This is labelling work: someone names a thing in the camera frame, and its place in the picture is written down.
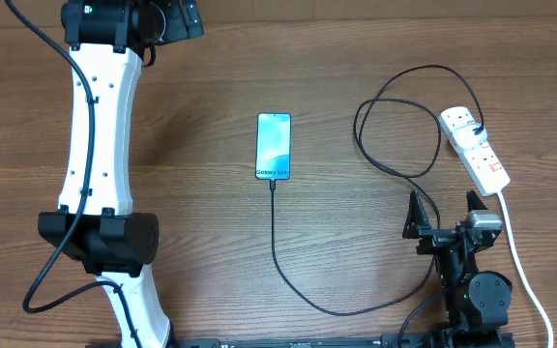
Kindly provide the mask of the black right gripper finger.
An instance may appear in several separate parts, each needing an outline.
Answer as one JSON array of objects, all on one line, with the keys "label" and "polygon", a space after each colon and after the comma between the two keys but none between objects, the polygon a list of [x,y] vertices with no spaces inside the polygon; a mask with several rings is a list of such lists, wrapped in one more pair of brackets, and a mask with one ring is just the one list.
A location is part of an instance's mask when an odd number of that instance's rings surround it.
[{"label": "black right gripper finger", "polygon": [[466,192],[466,202],[467,202],[467,209],[469,211],[476,211],[476,210],[486,210],[487,207],[479,197],[479,195],[474,190],[468,190]]},{"label": "black right gripper finger", "polygon": [[416,190],[409,196],[408,213],[404,223],[402,238],[419,239],[422,230],[429,230],[430,223],[424,204]]}]

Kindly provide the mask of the Samsung Galaxy smartphone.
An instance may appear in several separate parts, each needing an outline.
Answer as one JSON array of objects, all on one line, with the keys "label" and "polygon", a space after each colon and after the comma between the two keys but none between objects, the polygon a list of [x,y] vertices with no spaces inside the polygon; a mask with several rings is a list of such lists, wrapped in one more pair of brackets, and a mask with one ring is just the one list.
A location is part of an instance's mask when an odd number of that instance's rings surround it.
[{"label": "Samsung Galaxy smartphone", "polygon": [[261,113],[257,118],[255,177],[288,180],[291,160],[291,123],[288,113]]}]

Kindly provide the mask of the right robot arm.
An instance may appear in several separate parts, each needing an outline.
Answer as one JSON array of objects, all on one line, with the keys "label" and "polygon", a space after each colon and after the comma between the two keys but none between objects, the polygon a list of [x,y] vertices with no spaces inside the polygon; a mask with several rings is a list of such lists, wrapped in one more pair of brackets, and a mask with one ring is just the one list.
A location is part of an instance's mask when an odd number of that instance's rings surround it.
[{"label": "right robot arm", "polygon": [[[472,190],[466,193],[468,214],[452,229],[431,227],[420,195],[410,193],[402,237],[417,239],[419,255],[433,258],[442,291],[415,308],[405,319],[396,345],[412,347],[513,347],[513,337],[501,328],[509,322],[512,301],[510,280],[492,271],[481,271],[476,254],[492,247],[502,232],[502,221]],[[443,301],[448,321],[406,338],[405,330],[424,308]]]}]

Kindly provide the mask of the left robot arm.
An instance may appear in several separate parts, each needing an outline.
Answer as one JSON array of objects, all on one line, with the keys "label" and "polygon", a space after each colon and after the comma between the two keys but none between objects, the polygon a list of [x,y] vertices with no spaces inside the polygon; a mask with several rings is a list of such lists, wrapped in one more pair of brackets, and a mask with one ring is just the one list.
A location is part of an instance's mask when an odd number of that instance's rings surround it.
[{"label": "left robot arm", "polygon": [[159,221],[133,209],[129,159],[133,99],[159,45],[202,36],[194,0],[67,1],[61,10],[73,62],[68,171],[42,238],[82,264],[121,330],[118,347],[175,347],[152,272]]}]

